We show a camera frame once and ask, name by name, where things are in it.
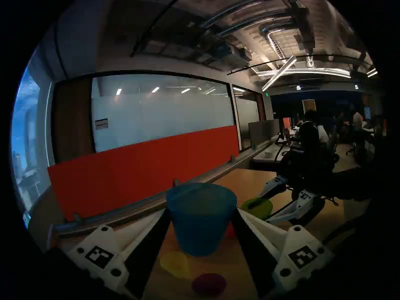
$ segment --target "pipe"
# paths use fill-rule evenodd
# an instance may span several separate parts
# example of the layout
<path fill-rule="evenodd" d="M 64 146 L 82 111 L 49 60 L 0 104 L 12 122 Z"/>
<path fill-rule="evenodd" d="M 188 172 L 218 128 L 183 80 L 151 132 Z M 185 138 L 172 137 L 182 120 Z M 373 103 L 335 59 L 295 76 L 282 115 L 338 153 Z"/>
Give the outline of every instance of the pipe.
<path fill-rule="evenodd" d="M 230 35 L 240 29 L 256 25 L 262 22 L 266 22 L 269 20 L 272 20 L 273 18 L 283 18 L 283 17 L 289 17 L 290 16 L 290 10 L 287 8 L 282 8 L 282 9 L 276 9 L 272 11 L 267 11 L 264 13 L 257 14 L 255 16 L 249 17 L 247 19 L 244 19 L 240 22 L 237 22 L 228 28 L 222 30 L 221 32 L 218 32 L 216 35 L 217 37 L 226 37 L 227 35 Z"/>
<path fill-rule="evenodd" d="M 286 57 L 281 47 L 278 45 L 277 41 L 271 36 L 273 33 L 280 32 L 282 30 L 289 30 L 296 28 L 295 23 L 292 19 L 285 20 L 283 22 L 275 23 L 272 25 L 262 25 L 259 27 L 260 35 L 263 36 L 271 48 L 275 51 L 276 55 L 282 60 L 282 62 L 286 63 Z"/>
<path fill-rule="evenodd" d="M 199 25 L 201 28 L 209 28 L 214 25 L 218 20 L 229 16 L 231 14 L 237 13 L 241 10 L 247 9 L 249 7 L 261 4 L 265 0 L 245 0 L 234 3 L 233 5 L 224 8 L 223 10 L 217 12 L 215 15 L 211 16 L 209 19 L 205 20 Z"/>

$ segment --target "yellow disc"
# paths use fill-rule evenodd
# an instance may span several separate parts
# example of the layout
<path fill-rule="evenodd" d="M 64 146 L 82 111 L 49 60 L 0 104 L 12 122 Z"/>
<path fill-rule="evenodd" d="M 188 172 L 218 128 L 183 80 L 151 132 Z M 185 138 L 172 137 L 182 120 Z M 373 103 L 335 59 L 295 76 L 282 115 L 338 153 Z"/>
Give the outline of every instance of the yellow disc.
<path fill-rule="evenodd" d="M 161 267 L 179 279 L 190 279 L 189 260 L 182 252 L 170 251 L 159 260 Z"/>

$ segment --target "duct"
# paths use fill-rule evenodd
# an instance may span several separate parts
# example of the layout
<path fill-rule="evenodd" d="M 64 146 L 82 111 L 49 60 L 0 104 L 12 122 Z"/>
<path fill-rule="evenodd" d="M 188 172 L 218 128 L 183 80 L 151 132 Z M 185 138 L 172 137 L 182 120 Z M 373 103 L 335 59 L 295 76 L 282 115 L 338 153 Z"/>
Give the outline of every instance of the duct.
<path fill-rule="evenodd" d="M 285 54 L 278 43 L 275 41 L 275 39 L 272 37 L 272 34 L 280 32 L 282 30 L 289 30 L 294 28 L 297 28 L 297 26 L 292 19 L 279 23 L 274 23 L 272 25 L 261 25 L 259 27 L 260 35 L 266 39 L 268 44 L 275 51 L 276 55 L 282 60 L 284 64 L 286 63 Z"/>
<path fill-rule="evenodd" d="M 237 13 L 241 10 L 247 9 L 249 7 L 259 5 L 265 0 L 245 0 L 245 1 L 239 1 L 234 3 L 233 5 L 224 8 L 223 10 L 219 11 L 203 23 L 199 25 L 201 28 L 209 28 L 210 26 L 214 25 L 218 20 L 225 18 L 226 16 L 229 16 L 231 14 Z"/>
<path fill-rule="evenodd" d="M 316 42 L 314 32 L 308 20 L 310 11 L 306 7 L 299 7 L 296 0 L 289 0 L 289 3 L 287 3 L 287 5 L 291 7 L 293 19 L 297 24 L 297 28 L 300 30 L 305 55 L 312 55 L 316 46 Z M 314 59 L 312 56 L 307 56 L 305 61 L 308 68 L 315 67 Z"/>
<path fill-rule="evenodd" d="M 289 17 L 290 10 L 287 8 L 282 8 L 282 9 L 276 9 L 276 10 L 271 10 L 267 11 L 264 13 L 257 14 L 255 16 L 249 17 L 245 20 L 242 20 L 238 23 L 233 24 L 232 26 L 224 29 L 221 32 L 218 32 L 216 35 L 218 37 L 226 37 L 227 35 L 230 35 L 240 29 L 253 26 L 262 22 L 266 22 L 269 20 L 272 20 L 273 18 L 283 18 L 283 17 Z"/>

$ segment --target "table surface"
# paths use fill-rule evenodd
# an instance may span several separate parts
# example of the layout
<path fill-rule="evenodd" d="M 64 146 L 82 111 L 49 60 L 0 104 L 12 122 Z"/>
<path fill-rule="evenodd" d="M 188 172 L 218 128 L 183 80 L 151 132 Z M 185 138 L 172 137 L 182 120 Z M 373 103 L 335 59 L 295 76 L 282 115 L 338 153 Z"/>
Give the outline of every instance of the table surface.
<path fill-rule="evenodd" d="M 367 128 L 362 128 L 362 130 L 364 130 L 364 131 L 366 131 L 366 132 L 368 132 L 368 133 L 373 133 L 374 132 L 374 129 L 373 128 L 370 128 L 370 129 L 367 129 Z"/>
<path fill-rule="evenodd" d="M 262 152 L 260 152 L 256 156 L 254 156 L 253 161 L 255 161 L 255 162 L 272 162 L 273 163 L 275 161 L 275 156 L 277 156 L 277 152 L 279 151 L 280 148 L 281 148 L 281 145 L 277 145 L 277 144 L 273 143 L 272 145 L 267 147 L 265 150 L 263 150 Z M 276 160 L 278 162 L 281 161 L 281 159 L 283 157 L 282 153 L 285 151 L 289 151 L 289 150 L 290 150 L 290 147 L 284 146 L 283 149 L 280 151 Z"/>
<path fill-rule="evenodd" d="M 275 176 L 275 172 L 234 169 L 214 184 L 233 191 L 240 207 L 246 200 L 256 197 L 265 183 Z M 291 200 L 289 190 L 274 196 L 271 198 L 272 212 Z M 327 201 L 323 210 L 305 227 L 317 239 L 323 239 L 344 223 L 343 203 L 341 200 L 337 202 L 340 206 L 334 206 Z M 288 229 L 292 225 L 286 221 L 278 226 Z M 216 252 L 205 257 L 194 257 L 181 251 L 171 223 L 147 282 L 144 299 L 199 299 L 200 296 L 192 290 L 192 282 L 206 273 L 219 274 L 226 280 L 226 288 L 218 299 L 258 299 L 231 224 Z"/>

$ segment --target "purple disc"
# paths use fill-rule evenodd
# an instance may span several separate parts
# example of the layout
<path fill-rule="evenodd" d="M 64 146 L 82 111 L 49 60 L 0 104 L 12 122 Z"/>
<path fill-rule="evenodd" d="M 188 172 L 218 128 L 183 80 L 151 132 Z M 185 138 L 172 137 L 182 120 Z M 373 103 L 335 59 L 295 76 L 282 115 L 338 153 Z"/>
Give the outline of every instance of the purple disc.
<path fill-rule="evenodd" d="M 218 297 L 227 286 L 224 277 L 215 273 L 202 274 L 193 280 L 191 288 L 202 297 Z"/>

